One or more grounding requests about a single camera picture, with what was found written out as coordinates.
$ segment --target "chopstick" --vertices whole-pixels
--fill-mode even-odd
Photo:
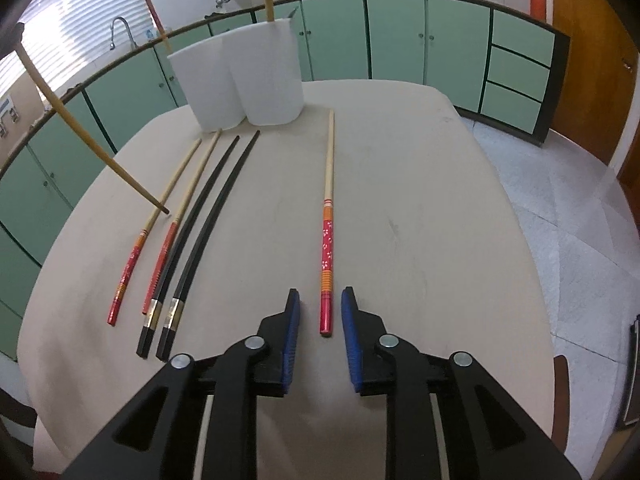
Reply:
[[[218,143],[218,139],[220,138],[221,134],[222,134],[222,129],[219,129],[216,132],[216,134],[213,136],[209,149],[202,157],[202,160],[200,161],[200,165],[196,170],[196,173],[193,175],[193,178],[191,179],[191,183],[189,184],[187,191],[184,193],[184,196],[182,198],[182,203],[178,208],[178,212],[174,217],[174,221],[171,222],[171,225],[169,226],[169,230],[167,231],[166,237],[164,238],[164,243],[162,244],[162,248],[160,249],[160,253],[158,254],[158,260],[156,261],[156,268],[154,269],[154,273],[151,275],[149,288],[146,291],[145,303],[142,304],[142,314],[146,314],[146,311],[149,308],[149,302],[151,302],[151,297],[156,291],[156,285],[158,284],[158,280],[160,279],[160,273],[162,272],[162,269],[164,268],[164,264],[166,263],[167,254],[169,253],[172,245],[174,244],[175,234],[177,233],[178,228],[180,227],[180,224],[182,222],[182,217],[184,216],[184,213],[187,211],[189,202],[191,202],[191,199],[193,198],[193,193],[196,191],[196,186],[198,185],[198,182],[200,181],[200,177],[204,172],[204,168],[206,167],[207,162],[209,161],[211,152],[213,152],[213,149],[216,147],[216,144]]]
[[[334,145],[335,118],[329,110],[329,138],[324,169],[322,206],[322,259],[320,263],[320,335],[331,337],[334,330]]]
[[[202,226],[200,234],[198,234],[198,238],[196,239],[196,243],[191,250],[191,254],[189,255],[189,259],[187,260],[187,264],[184,266],[184,270],[182,271],[182,275],[180,276],[180,281],[178,282],[178,286],[174,292],[174,298],[171,301],[171,307],[169,308],[169,312],[166,315],[166,319],[164,320],[164,326],[162,327],[162,334],[160,336],[160,341],[158,343],[158,350],[156,351],[156,357],[161,361],[168,361],[169,355],[171,353],[171,348],[174,344],[175,333],[178,330],[178,325],[180,324],[180,318],[182,317],[182,311],[184,310],[184,302],[187,300],[187,296],[189,295],[189,291],[191,289],[191,284],[193,283],[193,279],[198,270],[198,265],[200,264],[200,260],[202,259],[202,254],[207,245],[207,241],[209,240],[209,236],[213,227],[216,225],[216,221],[220,216],[220,212],[222,211],[223,206],[225,205],[226,199],[231,192],[231,189],[238,178],[238,174],[242,167],[244,166],[249,153],[255,144],[255,141],[258,140],[258,136],[260,136],[260,130],[258,130],[251,141],[240,155],[238,162],[234,166],[231,174],[225,182],[225,185],[222,187],[218,198],[213,204],[207,219]]]
[[[162,274],[160,274],[160,279],[158,280],[158,284],[156,285],[156,290],[151,297],[149,308],[145,317],[145,322],[142,326],[142,330],[140,331],[140,339],[138,341],[138,349],[136,350],[136,354],[138,354],[143,359],[146,359],[149,355],[151,342],[153,341],[154,333],[156,332],[156,327],[158,326],[158,320],[160,319],[162,303],[164,302],[164,298],[169,291],[169,284],[172,277],[174,276],[175,269],[178,266],[178,261],[180,259],[180,255],[182,254],[182,250],[184,249],[184,245],[185,243],[187,243],[187,238],[189,238],[189,234],[191,234],[191,230],[193,229],[196,218],[198,217],[202,207],[204,206],[204,203],[207,201],[207,197],[209,196],[213,185],[216,183],[216,180],[218,179],[222,168],[224,168],[229,155],[231,155],[231,152],[234,150],[239,139],[240,137],[236,136],[231,145],[226,149],[224,155],[222,155],[222,158],[220,158],[220,161],[213,170],[213,173],[211,173],[204,187],[200,191],[196,202],[193,203],[193,207],[191,208],[187,219],[184,221],[182,229],[180,229],[180,232],[175,239],[174,246],[169,252],[166,264],[162,269]]]
[[[178,179],[180,179],[182,172],[187,167],[187,164],[189,163],[189,161],[191,160],[191,157],[200,146],[201,142],[202,140],[198,139],[196,140],[196,142],[193,143],[193,146],[189,150],[189,153],[187,153],[187,155],[184,157],[178,169],[175,170],[174,175],[171,177],[171,180],[169,181],[169,183],[166,185],[166,188],[164,189],[164,193],[162,193],[162,196],[160,197],[160,202],[162,203],[162,205],[164,205],[164,203],[169,198],[169,195],[171,195],[171,192],[174,190],[174,187],[178,182]],[[143,227],[142,231],[140,231],[140,234],[138,235],[138,239],[136,240],[136,243],[133,244],[131,254],[129,255],[127,264],[125,265],[124,270],[122,271],[120,282],[118,283],[118,286],[116,288],[116,293],[113,297],[113,301],[111,301],[109,315],[107,316],[107,323],[109,323],[111,326],[116,325],[116,320],[118,319],[118,313],[120,312],[120,306],[122,305],[124,293],[127,291],[127,285],[129,285],[129,280],[131,279],[131,275],[133,274],[133,269],[136,266],[136,263],[138,262],[138,257],[140,256],[142,247],[144,247],[145,245],[146,237],[148,236],[151,229],[156,224],[156,220],[158,220],[159,216],[160,216],[160,210],[154,209],[154,211],[151,213],[151,216],[146,221],[146,224]]]

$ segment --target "table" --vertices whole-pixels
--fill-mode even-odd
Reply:
[[[196,359],[222,353],[281,311],[290,287],[299,290],[291,393],[258,400],[260,478],[384,476],[385,399],[357,396],[348,377],[338,310],[347,285],[361,309],[380,314],[390,332],[422,352],[473,354],[550,434],[553,353],[536,268],[494,168],[448,99],[425,86],[369,80],[306,83],[304,93],[296,121],[262,128],[205,250],[174,344],[174,352]],[[335,109],[336,129],[331,339],[318,335],[327,107]],[[221,137],[206,175],[236,133],[241,141],[180,268],[255,129],[244,122]],[[200,135],[191,109],[179,108],[142,128],[116,159],[158,195]],[[169,209],[207,145],[190,162]],[[148,213],[146,201],[103,171],[53,245],[27,307],[20,368],[68,461],[162,365],[154,356],[159,330],[148,360],[135,349],[142,299],[170,217],[150,234],[117,325],[106,323]]]

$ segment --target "window blinds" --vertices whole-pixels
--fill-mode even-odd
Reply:
[[[33,0],[24,11],[22,44],[56,90],[75,72],[109,50],[111,20],[123,16],[134,36],[153,27],[144,0]],[[115,42],[128,42],[121,22]],[[0,96],[24,72],[15,53],[0,61]]]

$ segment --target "drawer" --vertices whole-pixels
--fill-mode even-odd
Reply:
[[[494,11],[492,43],[551,66],[556,35],[527,20]]]
[[[497,47],[491,49],[488,80],[542,101],[549,69]]]
[[[533,133],[538,121],[540,103],[511,90],[487,83],[480,113]]]

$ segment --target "green cabinet door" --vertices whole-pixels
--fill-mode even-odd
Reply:
[[[107,153],[113,153],[82,94],[72,98],[66,107]],[[73,206],[104,168],[103,161],[91,152],[58,114],[53,115],[33,136],[29,146],[50,179]]]
[[[373,79],[424,81],[425,0],[367,0]]]
[[[171,43],[171,48],[174,50],[174,52],[178,52],[180,49],[185,48],[186,46],[198,43],[199,41],[206,40],[210,37],[211,33],[209,32],[209,27],[207,27],[207,25],[203,25],[201,27],[192,28],[187,32],[179,34],[178,36],[169,38],[169,43]],[[156,54],[158,54],[158,59],[160,60],[160,65],[162,66],[164,75],[169,82],[169,88],[174,94],[175,102],[178,106],[184,106],[185,104],[187,104],[187,98],[184,96],[182,88],[180,88],[180,83],[178,83],[178,79],[175,76],[174,69],[171,67],[171,63],[166,58],[167,51],[164,43],[158,43],[154,46],[154,49],[156,50]]]
[[[22,315],[40,267],[0,228],[0,300]]]
[[[0,352],[15,359],[22,318],[0,301]]]
[[[461,0],[427,0],[426,83],[451,102],[477,112],[489,41],[488,7]]]
[[[312,81],[313,78],[311,75],[311,62],[309,61],[309,49],[306,46],[305,23],[302,18],[302,9],[300,7],[300,2],[289,2],[288,4],[276,5],[275,7],[273,7],[273,13],[276,20],[279,20],[280,18],[286,18],[287,16],[289,16],[294,9],[297,10],[293,15],[293,19],[291,20],[291,27],[293,28],[293,33],[296,35],[296,39],[298,40],[298,59],[300,60],[300,74],[302,75],[302,81]],[[255,17],[258,22],[263,22],[267,19],[264,9],[256,10]]]
[[[71,208],[23,149],[0,180],[0,221],[42,263],[70,214]]]
[[[495,10],[492,42],[551,66],[556,35],[535,23]]]
[[[367,79],[362,0],[303,0],[306,40],[315,81]]]
[[[151,119],[175,108],[152,48],[108,71],[86,92],[118,150]]]
[[[480,111],[483,115],[532,134],[538,122],[540,103],[487,82]]]
[[[216,34],[222,34],[228,32],[234,28],[244,27],[245,25],[251,25],[254,20],[251,19],[251,13],[246,12],[244,14],[236,14],[230,18],[223,18],[216,22],[209,23],[209,30],[215,36]]]

